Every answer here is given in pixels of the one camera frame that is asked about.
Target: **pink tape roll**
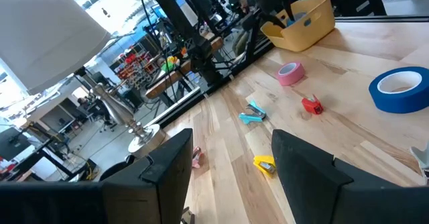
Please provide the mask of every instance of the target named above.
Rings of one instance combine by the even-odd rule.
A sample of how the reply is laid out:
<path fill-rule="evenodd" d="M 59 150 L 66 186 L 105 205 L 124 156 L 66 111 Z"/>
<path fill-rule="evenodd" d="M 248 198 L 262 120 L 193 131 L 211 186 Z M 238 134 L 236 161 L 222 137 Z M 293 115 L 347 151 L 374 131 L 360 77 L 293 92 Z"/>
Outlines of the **pink tape roll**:
<path fill-rule="evenodd" d="M 289 86 L 299 81 L 306 71 L 299 62 L 286 64 L 277 72 L 277 79 L 282 86 Z"/>

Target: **lamp shade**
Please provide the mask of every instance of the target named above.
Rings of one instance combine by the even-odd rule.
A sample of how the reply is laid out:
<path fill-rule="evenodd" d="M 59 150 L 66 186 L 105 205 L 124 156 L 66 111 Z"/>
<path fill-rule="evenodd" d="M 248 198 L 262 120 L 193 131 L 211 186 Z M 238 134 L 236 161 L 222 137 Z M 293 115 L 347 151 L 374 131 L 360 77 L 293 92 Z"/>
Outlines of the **lamp shade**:
<path fill-rule="evenodd" d="M 110 34 L 74 0 L 0 0 L 0 64 L 30 94 L 86 64 Z"/>

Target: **lamp base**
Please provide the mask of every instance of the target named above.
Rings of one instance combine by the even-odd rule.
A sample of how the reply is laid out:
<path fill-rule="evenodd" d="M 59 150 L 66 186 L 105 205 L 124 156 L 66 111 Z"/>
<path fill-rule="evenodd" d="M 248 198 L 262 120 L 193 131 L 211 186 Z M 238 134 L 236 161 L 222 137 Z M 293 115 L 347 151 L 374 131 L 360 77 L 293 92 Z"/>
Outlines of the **lamp base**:
<path fill-rule="evenodd" d="M 149 136 L 135 136 L 128 146 L 128 152 L 136 158 L 143 158 L 148 155 L 162 143 L 166 136 L 166 133 L 158 124 L 151 125 L 147 128 L 148 131 L 151 132 Z"/>

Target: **tape roll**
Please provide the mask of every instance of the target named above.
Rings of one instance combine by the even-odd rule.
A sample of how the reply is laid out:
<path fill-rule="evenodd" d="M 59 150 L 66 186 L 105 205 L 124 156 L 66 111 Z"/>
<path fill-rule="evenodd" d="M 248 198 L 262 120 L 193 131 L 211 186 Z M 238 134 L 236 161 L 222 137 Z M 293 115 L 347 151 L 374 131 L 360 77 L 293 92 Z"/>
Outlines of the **tape roll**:
<path fill-rule="evenodd" d="M 429 106 L 429 69 L 410 66 L 376 77 L 369 85 L 375 106 L 388 113 L 412 113 Z"/>
<path fill-rule="evenodd" d="M 280 68 L 277 79 L 282 86 L 289 86 L 299 81 L 305 75 L 304 67 L 299 62 L 292 62 Z"/>

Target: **yellow plastic basket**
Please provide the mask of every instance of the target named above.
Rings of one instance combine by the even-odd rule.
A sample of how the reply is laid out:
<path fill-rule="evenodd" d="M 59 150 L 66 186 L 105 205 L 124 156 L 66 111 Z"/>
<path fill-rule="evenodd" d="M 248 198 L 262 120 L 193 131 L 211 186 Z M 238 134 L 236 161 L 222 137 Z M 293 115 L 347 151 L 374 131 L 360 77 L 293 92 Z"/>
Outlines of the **yellow plastic basket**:
<path fill-rule="evenodd" d="M 267 22 L 261 27 L 261 31 L 273 42 L 274 46 L 300 52 L 334 29 L 335 18 L 330 0 L 300 0 L 291 6 L 294 15 L 304 12 L 305 16 L 286 29 L 282 29 L 272 22 Z M 286 25 L 289 18 L 286 10 L 278 13 L 277 17 Z"/>

